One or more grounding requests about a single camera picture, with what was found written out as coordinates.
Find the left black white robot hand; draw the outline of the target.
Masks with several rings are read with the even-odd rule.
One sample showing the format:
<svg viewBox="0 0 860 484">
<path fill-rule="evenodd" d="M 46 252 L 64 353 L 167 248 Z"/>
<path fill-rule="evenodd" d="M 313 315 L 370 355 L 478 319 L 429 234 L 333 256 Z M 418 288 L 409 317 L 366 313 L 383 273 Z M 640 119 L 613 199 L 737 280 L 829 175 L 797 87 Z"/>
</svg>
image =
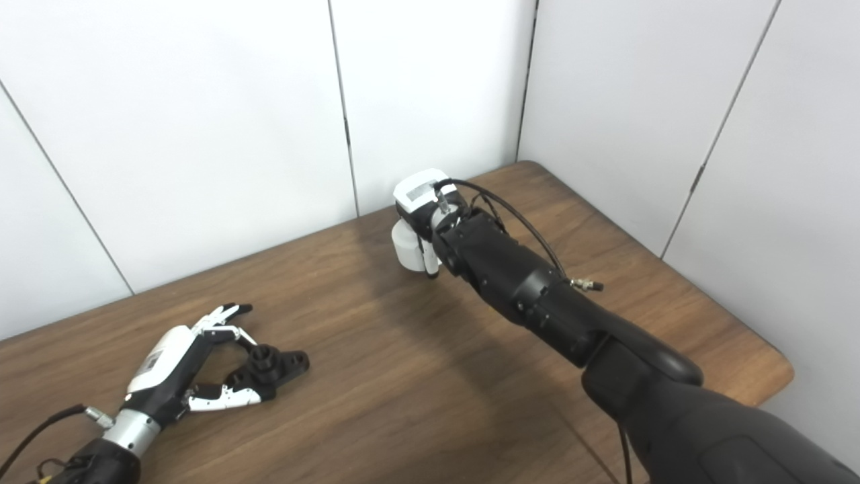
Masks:
<svg viewBox="0 0 860 484">
<path fill-rule="evenodd" d="M 254 338 L 231 321 L 251 312 L 250 304 L 216 307 L 196 324 L 178 325 L 164 333 L 148 353 L 126 389 L 122 411 L 137 411 L 161 428 L 194 411 L 221 411 L 260 403 L 251 389 L 234 390 L 227 384 L 194 386 L 199 371 L 218 344 L 236 343 L 245 350 Z"/>
</svg>

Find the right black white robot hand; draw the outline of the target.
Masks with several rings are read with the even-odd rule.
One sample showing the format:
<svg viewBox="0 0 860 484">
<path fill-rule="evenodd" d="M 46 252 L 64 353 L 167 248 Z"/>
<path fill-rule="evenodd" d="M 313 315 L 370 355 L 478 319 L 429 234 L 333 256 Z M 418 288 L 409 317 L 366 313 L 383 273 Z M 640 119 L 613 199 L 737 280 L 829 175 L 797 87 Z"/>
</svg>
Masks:
<svg viewBox="0 0 860 484">
<path fill-rule="evenodd" d="M 396 184 L 393 196 L 399 216 L 391 230 L 397 260 L 411 272 L 428 278 L 439 275 L 441 264 L 433 247 L 433 236 L 449 216 L 458 217 L 466 202 L 454 185 L 434 185 L 448 178 L 441 169 L 424 169 Z"/>
</svg>

